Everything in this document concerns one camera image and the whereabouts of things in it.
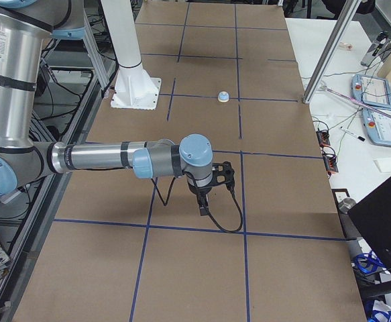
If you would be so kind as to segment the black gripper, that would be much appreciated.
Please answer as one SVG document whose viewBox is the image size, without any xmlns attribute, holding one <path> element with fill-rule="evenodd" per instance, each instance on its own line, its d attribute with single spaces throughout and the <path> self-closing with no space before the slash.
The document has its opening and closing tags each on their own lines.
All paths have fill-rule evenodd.
<svg viewBox="0 0 391 322">
<path fill-rule="evenodd" d="M 197 197 L 197 203 L 199 206 L 200 216 L 206 216 L 209 214 L 208 194 L 211 192 L 210 186 L 197 187 L 191 183 L 188 183 L 190 192 Z"/>
</svg>

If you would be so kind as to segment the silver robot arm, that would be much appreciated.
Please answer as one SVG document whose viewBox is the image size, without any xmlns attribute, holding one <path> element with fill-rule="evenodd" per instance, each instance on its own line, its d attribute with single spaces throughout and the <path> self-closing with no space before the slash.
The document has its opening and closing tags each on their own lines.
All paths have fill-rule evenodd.
<svg viewBox="0 0 391 322">
<path fill-rule="evenodd" d="M 30 121 L 42 44 L 85 34 L 82 1 L 0 1 L 0 196 L 51 174 L 131 169 L 138 178 L 186 176 L 202 215 L 213 183 L 213 152 L 200 134 L 117 144 L 33 142 Z"/>
</svg>

